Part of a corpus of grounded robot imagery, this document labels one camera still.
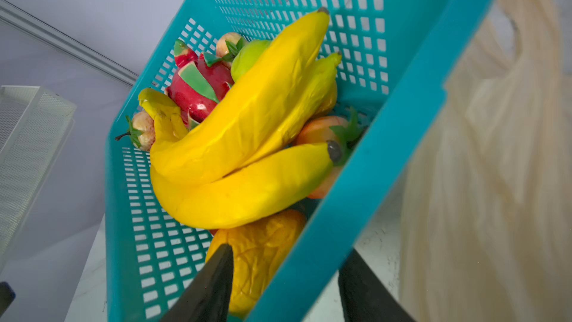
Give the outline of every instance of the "orange peach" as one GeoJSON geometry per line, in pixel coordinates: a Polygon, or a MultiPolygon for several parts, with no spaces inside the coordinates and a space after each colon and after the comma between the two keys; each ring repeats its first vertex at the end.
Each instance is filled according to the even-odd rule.
{"type": "Polygon", "coordinates": [[[311,120],[302,128],[294,144],[297,146],[306,143],[326,142],[327,140],[335,140],[341,143],[338,136],[329,128],[332,126],[347,127],[348,125],[347,119],[337,116],[326,116],[311,120]]]}

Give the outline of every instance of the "black object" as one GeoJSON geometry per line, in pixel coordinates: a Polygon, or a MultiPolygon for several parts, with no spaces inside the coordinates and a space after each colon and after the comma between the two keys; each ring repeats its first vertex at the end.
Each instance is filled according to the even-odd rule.
{"type": "Polygon", "coordinates": [[[226,322],[233,271],[232,247],[223,244],[161,322],[226,322]]]}
{"type": "Polygon", "coordinates": [[[415,322],[352,249],[338,278],[346,322],[415,322]]]}
{"type": "MultiPolygon", "coordinates": [[[[161,322],[226,322],[233,271],[232,247],[223,244],[161,322]]],[[[346,322],[415,322],[354,249],[338,285],[346,322]]]]}
{"type": "Polygon", "coordinates": [[[8,309],[8,306],[15,300],[16,293],[7,282],[0,283],[0,317],[8,309]]]}

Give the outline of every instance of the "green pear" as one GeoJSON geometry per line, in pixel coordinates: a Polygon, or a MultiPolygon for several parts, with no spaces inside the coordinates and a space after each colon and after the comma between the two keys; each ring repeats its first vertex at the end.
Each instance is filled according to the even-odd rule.
{"type": "Polygon", "coordinates": [[[231,75],[234,82],[238,82],[239,78],[254,66],[254,63],[271,43],[270,40],[252,40],[240,50],[232,61],[231,75]]]}

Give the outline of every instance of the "beige cloth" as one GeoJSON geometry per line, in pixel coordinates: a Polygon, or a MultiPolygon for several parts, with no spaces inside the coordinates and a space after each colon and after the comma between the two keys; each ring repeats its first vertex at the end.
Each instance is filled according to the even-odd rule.
{"type": "Polygon", "coordinates": [[[572,321],[572,79],[553,0],[497,0],[408,168],[400,302],[418,322],[572,321]]]}

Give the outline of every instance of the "yellow banana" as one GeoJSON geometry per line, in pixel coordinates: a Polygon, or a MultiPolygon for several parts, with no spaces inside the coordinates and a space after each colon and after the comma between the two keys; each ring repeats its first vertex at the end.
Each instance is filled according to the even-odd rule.
{"type": "Polygon", "coordinates": [[[158,114],[167,117],[169,129],[156,135],[155,140],[176,142],[189,133],[181,119],[181,108],[171,98],[161,92],[146,88],[139,93],[139,105],[155,119],[158,114]]]}
{"type": "Polygon", "coordinates": [[[246,167],[284,146],[296,138],[306,121],[316,112],[324,102],[324,98],[336,86],[336,67],[341,62],[341,55],[336,52],[327,58],[312,63],[304,74],[304,93],[300,96],[296,106],[290,111],[288,117],[241,167],[246,167]]]}
{"type": "Polygon", "coordinates": [[[172,183],[151,164],[151,183],[163,209],[178,222],[202,229],[241,226],[286,209],[316,189],[333,167],[329,152],[337,143],[329,144],[291,147],[199,186],[172,183]]]}
{"type": "Polygon", "coordinates": [[[310,118],[320,118],[326,116],[333,110],[333,106],[336,105],[338,101],[338,85],[336,84],[336,79],[333,80],[333,85],[330,87],[328,94],[325,96],[324,101],[322,101],[320,107],[316,110],[316,113],[310,118]]]}
{"type": "Polygon", "coordinates": [[[329,13],[322,9],[286,27],[201,125],[178,142],[153,145],[156,172],[172,182],[203,185],[247,161],[299,101],[302,77],[328,24],[329,13]]]}

